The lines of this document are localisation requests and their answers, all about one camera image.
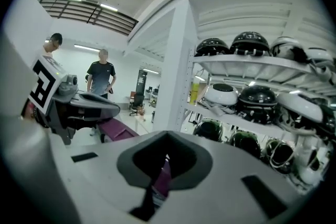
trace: shelf post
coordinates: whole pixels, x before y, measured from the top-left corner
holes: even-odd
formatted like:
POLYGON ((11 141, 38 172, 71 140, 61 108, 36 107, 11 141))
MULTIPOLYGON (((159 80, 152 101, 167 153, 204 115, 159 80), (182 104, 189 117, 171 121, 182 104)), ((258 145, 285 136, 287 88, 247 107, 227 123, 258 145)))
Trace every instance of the shelf post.
POLYGON ((198 14, 189 1, 174 10, 164 57, 153 131, 180 131, 193 74, 198 14))

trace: metal shelf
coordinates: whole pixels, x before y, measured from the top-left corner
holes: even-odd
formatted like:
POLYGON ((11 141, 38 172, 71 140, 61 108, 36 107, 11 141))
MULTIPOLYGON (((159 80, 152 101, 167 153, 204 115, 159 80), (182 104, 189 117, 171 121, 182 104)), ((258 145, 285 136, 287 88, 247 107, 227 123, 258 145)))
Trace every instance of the metal shelf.
POLYGON ((214 78, 225 81, 257 81, 280 90, 301 90, 319 97, 336 95, 335 88, 322 82, 310 65, 277 57, 215 55, 193 57, 214 78))
MULTIPOLYGON (((185 109, 193 111, 195 113, 199 113, 207 118, 211 118, 227 124, 241 127, 242 129, 249 130, 255 134, 266 135, 277 139, 283 139, 284 141, 292 141, 292 142, 297 141, 296 135, 281 129, 276 125, 263 125, 259 123, 249 122, 235 114, 225 114, 223 116, 217 116, 210 110, 200 105, 186 104, 185 109)), ((309 138, 315 140, 312 141, 312 144, 317 144, 318 139, 316 137, 310 136, 309 138)))

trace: man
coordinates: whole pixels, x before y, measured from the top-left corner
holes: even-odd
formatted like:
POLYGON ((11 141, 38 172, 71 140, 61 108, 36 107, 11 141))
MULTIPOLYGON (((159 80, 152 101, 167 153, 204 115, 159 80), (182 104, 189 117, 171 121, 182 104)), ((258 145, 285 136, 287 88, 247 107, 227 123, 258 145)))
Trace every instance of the man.
POLYGON ((98 56, 99 61, 93 62, 87 71, 89 74, 87 90, 107 99, 107 93, 112 89, 117 76, 113 64, 107 62, 107 50, 100 50, 98 56), (110 76, 113 77, 111 83, 109 83, 110 76))
POLYGON ((62 45, 62 42, 62 35, 60 33, 54 33, 51 38, 43 45, 42 54, 52 57, 52 52, 57 50, 59 46, 62 45))

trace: balcony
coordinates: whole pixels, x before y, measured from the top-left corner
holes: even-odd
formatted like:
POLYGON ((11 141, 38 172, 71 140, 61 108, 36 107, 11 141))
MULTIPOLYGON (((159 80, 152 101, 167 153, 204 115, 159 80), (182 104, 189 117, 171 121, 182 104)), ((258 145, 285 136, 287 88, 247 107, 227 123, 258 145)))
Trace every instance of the balcony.
POLYGON ((86 1, 38 0, 47 13, 54 18, 79 20, 98 25, 128 36, 138 23, 137 20, 121 13, 86 1))

